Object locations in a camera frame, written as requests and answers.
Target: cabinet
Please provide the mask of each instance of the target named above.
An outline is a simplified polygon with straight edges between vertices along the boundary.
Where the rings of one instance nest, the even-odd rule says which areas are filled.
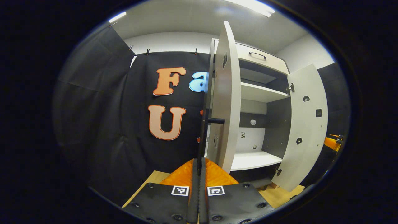
[[[228,173],[280,163],[272,182],[293,190],[315,164],[326,136],[326,94],[316,68],[289,73],[282,59],[236,43],[227,21],[211,45],[209,116],[225,123],[210,124],[206,156]],[[240,126],[242,112],[263,115],[266,125]]]

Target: door hinge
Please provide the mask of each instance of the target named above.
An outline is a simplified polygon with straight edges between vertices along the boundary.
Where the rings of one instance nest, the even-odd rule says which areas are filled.
[[[290,95],[290,91],[292,91],[292,92],[295,91],[295,86],[293,85],[293,83],[291,83],[290,86],[286,88],[287,94]]]
[[[279,177],[279,174],[281,174],[281,172],[282,172],[282,170],[280,169],[280,170],[277,170],[277,171],[275,171],[275,173],[276,173],[276,175]]]

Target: drawer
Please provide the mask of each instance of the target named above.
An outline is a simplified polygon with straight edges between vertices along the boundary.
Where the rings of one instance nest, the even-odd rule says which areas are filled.
[[[214,53],[217,52],[218,43],[219,43],[218,40],[214,40]],[[248,47],[246,45],[242,45],[239,43],[236,44],[236,50],[238,51],[238,57],[240,60],[262,65],[271,68],[273,70],[276,70],[278,72],[281,72],[285,75],[289,74],[285,61],[278,57],[275,57],[264,51],[260,51],[255,48]]]

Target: wooden floor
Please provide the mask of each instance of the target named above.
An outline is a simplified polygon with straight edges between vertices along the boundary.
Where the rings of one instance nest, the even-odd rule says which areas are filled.
[[[162,180],[166,179],[169,175],[170,175],[169,173],[154,171],[141,185],[141,187],[130,197],[130,199],[126,201],[126,203],[122,206],[122,208],[128,205],[147,183],[160,183]],[[265,190],[259,189],[258,192],[273,208],[278,208],[279,206],[288,202],[290,198],[292,198],[293,196],[300,194],[303,191],[303,188],[304,188],[303,186],[299,185],[292,192],[288,192],[287,190],[281,187],[273,188],[271,187],[271,185],[268,185]]]

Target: white ceiling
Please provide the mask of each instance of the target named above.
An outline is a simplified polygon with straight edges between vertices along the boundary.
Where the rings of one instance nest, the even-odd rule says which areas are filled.
[[[308,34],[278,12],[267,18],[223,0],[149,0],[126,13],[113,26],[122,39],[174,31],[220,35],[226,20],[236,41],[275,54]]]

